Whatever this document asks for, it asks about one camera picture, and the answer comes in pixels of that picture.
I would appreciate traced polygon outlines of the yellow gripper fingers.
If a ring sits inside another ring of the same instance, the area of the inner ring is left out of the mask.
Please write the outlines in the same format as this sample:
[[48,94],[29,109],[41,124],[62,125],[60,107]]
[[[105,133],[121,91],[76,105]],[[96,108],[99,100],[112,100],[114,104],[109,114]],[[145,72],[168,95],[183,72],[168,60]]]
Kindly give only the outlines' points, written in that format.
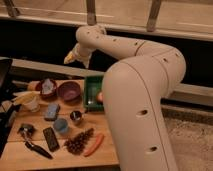
[[64,58],[64,63],[69,64],[75,61],[75,55],[70,51],[67,56]]

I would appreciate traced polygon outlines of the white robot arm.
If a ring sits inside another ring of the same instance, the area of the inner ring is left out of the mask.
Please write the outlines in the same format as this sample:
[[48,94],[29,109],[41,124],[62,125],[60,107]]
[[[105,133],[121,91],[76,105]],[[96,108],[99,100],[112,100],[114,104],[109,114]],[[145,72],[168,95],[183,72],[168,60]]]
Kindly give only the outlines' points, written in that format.
[[104,74],[103,105],[122,171],[178,171],[160,101],[183,80],[186,62],[169,45],[111,36],[98,25],[76,31],[64,59],[89,64],[100,50],[118,61]]

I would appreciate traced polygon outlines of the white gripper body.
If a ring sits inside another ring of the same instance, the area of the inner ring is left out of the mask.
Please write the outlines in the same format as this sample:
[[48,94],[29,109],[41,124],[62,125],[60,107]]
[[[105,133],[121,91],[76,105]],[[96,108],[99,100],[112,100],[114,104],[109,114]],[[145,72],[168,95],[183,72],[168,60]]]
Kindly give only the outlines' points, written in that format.
[[81,62],[86,68],[89,67],[89,62],[93,51],[83,45],[77,43],[72,50],[74,59]]

